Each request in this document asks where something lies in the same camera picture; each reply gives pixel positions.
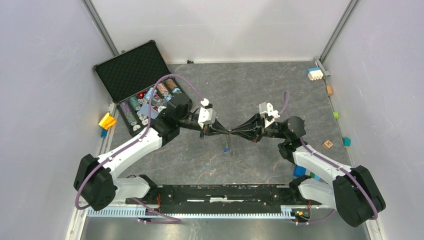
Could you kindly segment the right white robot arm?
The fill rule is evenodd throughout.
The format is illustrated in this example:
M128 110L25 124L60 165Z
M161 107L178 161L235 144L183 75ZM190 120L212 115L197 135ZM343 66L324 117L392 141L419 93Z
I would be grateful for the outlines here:
M321 178L317 181L304 175L291 182L288 196L295 204L311 200L331 207L352 227L376 220L386 208L371 172L362 165L339 163L307 144L303 140L305 121L298 116L278 122L257 113L229 133L255 143L263 137L283 139L278 144L281 157Z

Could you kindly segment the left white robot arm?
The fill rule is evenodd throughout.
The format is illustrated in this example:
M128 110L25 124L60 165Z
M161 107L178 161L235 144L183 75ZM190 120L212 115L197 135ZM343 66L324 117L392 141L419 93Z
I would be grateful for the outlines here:
M157 190L147 177L121 178L120 175L145 155L158 150L176 138L181 128L200 132L200 136L212 136L229 131L216 118L212 104L205 98L197 113L191 112L192 100L184 93L175 95L166 108L153 119L149 127L119 147L94 157L84 156L79 163L73 187L77 191L75 207L83 210L80 198L95 211L112 202L139 198L145 204L153 203Z

